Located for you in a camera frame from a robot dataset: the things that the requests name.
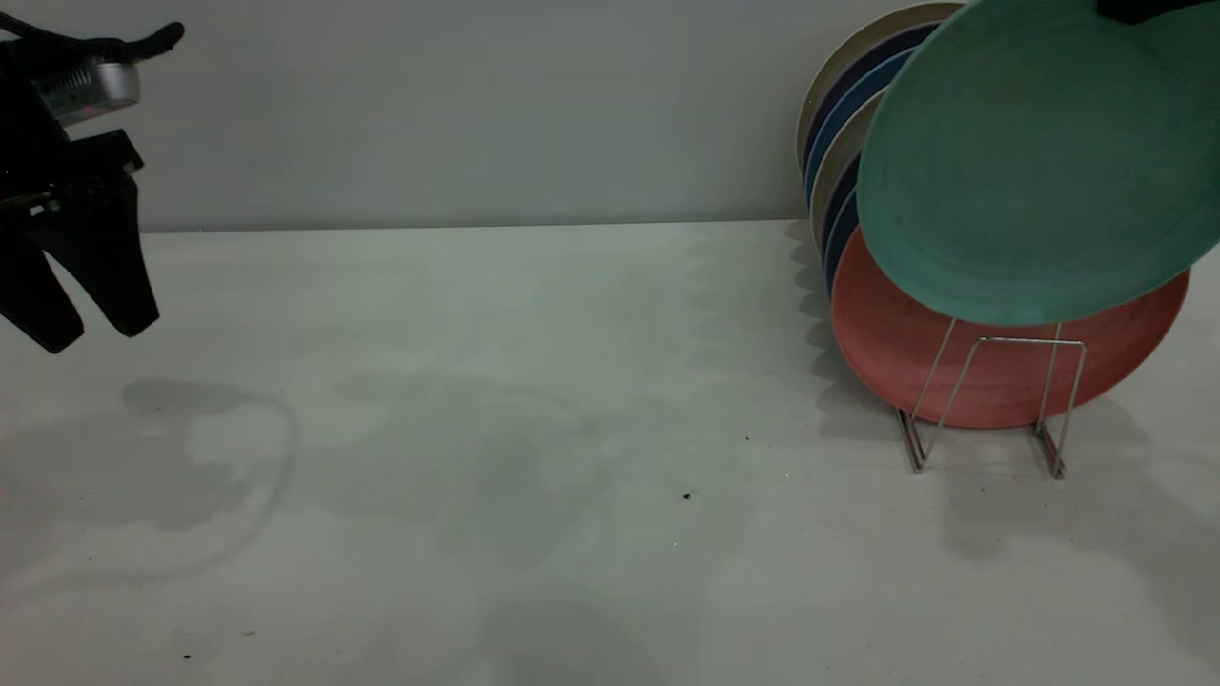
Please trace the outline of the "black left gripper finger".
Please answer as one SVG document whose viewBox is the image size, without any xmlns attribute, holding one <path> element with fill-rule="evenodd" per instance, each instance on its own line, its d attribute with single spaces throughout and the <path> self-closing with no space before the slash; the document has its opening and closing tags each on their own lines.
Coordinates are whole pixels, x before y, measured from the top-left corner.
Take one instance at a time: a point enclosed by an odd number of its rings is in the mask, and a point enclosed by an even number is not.
<svg viewBox="0 0 1220 686">
<path fill-rule="evenodd" d="M 79 312 L 52 273 L 48 254 L 17 234 L 1 239 L 1 312 L 52 354 L 65 352 L 84 333 Z"/>
<path fill-rule="evenodd" d="M 43 249 L 92 295 L 113 330 L 135 337 L 159 320 L 142 251 L 134 181 L 95 192 L 83 208 L 50 214 Z"/>
</svg>

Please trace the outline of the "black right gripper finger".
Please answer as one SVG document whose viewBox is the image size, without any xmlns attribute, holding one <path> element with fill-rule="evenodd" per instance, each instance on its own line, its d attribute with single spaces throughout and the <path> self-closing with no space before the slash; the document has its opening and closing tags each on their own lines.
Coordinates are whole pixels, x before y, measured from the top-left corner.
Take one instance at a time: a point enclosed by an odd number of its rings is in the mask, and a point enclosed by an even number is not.
<svg viewBox="0 0 1220 686">
<path fill-rule="evenodd" d="M 1204 0 L 1097 0 L 1096 12 L 1098 16 L 1120 24 L 1136 26 L 1164 16 L 1164 13 L 1203 4 Z"/>
</svg>

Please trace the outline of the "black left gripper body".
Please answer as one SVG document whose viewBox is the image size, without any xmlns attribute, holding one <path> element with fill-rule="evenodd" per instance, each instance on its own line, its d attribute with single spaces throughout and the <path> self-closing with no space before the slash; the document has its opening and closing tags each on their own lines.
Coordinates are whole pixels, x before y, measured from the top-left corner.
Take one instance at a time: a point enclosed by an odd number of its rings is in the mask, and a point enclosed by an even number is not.
<svg viewBox="0 0 1220 686">
<path fill-rule="evenodd" d="M 2 236 L 43 231 L 52 212 L 134 181 L 124 131 L 73 139 L 70 126 L 139 103 L 135 52 L 2 52 Z"/>
</svg>

